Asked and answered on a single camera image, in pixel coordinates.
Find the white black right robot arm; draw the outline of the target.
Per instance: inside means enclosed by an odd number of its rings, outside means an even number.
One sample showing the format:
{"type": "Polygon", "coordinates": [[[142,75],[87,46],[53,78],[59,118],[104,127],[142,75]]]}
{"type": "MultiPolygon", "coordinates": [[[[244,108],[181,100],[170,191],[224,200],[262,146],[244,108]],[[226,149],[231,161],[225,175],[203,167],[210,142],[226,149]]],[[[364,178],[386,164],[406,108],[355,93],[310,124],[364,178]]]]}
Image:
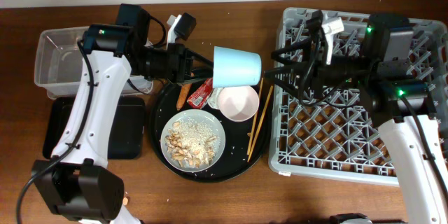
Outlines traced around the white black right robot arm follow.
{"type": "Polygon", "coordinates": [[[333,55],[341,19],[316,11],[306,27],[305,40],[272,52],[279,67],[265,77],[303,107],[336,107],[336,92],[357,89],[357,105],[370,115],[392,158],[410,221],[446,223],[447,167],[435,105],[427,84],[406,71],[414,34],[410,21],[371,15],[358,57],[333,55]]]}

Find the light blue cup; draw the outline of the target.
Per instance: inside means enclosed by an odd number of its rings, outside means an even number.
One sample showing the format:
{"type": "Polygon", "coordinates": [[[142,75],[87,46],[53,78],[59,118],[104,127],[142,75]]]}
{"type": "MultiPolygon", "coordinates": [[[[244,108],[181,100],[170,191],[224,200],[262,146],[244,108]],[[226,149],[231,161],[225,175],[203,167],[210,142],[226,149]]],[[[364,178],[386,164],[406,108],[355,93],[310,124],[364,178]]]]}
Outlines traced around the light blue cup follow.
{"type": "Polygon", "coordinates": [[[213,88],[257,85],[261,70],[262,61],[257,53],[214,47],[213,88]]]}

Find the pink bowl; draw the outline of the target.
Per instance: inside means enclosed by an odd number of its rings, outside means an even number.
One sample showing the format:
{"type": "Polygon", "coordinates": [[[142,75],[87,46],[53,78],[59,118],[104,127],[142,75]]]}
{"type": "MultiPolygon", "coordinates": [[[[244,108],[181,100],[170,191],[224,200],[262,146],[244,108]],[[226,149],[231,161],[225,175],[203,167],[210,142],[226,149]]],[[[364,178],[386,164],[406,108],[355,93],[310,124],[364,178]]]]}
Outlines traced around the pink bowl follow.
{"type": "Polygon", "coordinates": [[[218,96],[220,112],[227,119],[238,123],[252,118],[259,104],[258,93],[251,86],[226,87],[218,96]]]}

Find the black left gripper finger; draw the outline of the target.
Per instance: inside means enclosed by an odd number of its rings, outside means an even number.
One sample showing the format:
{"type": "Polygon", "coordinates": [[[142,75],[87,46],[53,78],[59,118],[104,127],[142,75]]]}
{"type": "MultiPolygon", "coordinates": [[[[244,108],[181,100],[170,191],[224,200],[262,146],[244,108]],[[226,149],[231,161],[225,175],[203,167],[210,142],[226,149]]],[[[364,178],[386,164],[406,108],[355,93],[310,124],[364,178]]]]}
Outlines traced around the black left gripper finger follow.
{"type": "Polygon", "coordinates": [[[193,78],[212,78],[213,69],[210,68],[196,68],[192,70],[193,78]]]}
{"type": "Polygon", "coordinates": [[[193,60],[197,60],[198,62],[204,63],[207,67],[213,67],[214,66],[214,62],[213,61],[203,57],[202,55],[198,54],[197,52],[191,51],[190,55],[191,55],[193,60]]]}

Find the wooden chopstick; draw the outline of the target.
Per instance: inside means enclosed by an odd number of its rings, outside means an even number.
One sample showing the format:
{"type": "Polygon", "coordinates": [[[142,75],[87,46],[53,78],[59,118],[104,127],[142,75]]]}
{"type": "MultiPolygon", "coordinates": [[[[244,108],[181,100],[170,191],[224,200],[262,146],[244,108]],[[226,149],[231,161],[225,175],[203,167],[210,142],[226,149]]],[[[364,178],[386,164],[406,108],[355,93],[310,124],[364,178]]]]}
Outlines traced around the wooden chopstick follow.
{"type": "Polygon", "coordinates": [[[252,146],[252,142],[253,142],[253,138],[254,138],[254,132],[255,132],[255,127],[256,127],[256,122],[257,122],[258,110],[259,110],[259,105],[261,103],[260,99],[261,99],[261,95],[262,95],[263,81],[264,81],[264,77],[262,77],[261,81],[260,81],[260,87],[259,87],[259,91],[258,91],[258,101],[259,101],[258,102],[258,107],[257,107],[255,115],[253,117],[253,124],[252,124],[252,128],[251,128],[251,133],[249,135],[248,149],[247,149],[247,152],[246,152],[246,154],[248,156],[251,153],[251,146],[252,146]]]}
{"type": "Polygon", "coordinates": [[[253,125],[253,131],[251,133],[251,140],[249,141],[250,145],[248,146],[248,159],[247,159],[247,162],[251,161],[254,149],[256,147],[257,140],[258,140],[259,135],[260,135],[261,128],[263,126],[263,122],[265,120],[265,114],[266,114],[267,108],[268,108],[268,106],[270,104],[270,99],[272,97],[273,91],[274,91],[274,87],[271,85],[269,87],[269,92],[268,92],[267,97],[265,99],[265,103],[264,103],[264,106],[263,106],[263,109],[262,109],[262,113],[259,116],[257,116],[258,120],[256,120],[256,119],[254,120],[254,122],[257,123],[257,125],[253,125]]]}

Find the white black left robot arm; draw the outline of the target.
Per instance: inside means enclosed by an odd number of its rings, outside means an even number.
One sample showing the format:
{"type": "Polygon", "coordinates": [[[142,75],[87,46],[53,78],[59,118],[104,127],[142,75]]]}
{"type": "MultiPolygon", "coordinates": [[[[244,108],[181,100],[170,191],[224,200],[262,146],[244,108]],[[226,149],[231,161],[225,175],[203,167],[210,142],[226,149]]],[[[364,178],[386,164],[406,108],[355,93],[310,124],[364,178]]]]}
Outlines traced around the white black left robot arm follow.
{"type": "Polygon", "coordinates": [[[114,24],[92,24],[77,42],[83,58],[80,85],[69,120],[49,160],[35,161],[28,186],[35,186],[49,210],[78,223],[137,223],[123,204],[123,180],[108,166],[109,138],[119,98],[131,75],[186,85],[212,76],[192,75],[202,56],[184,41],[196,19],[181,14],[163,27],[162,40],[148,45],[153,17],[142,7],[122,4],[114,24]]]}

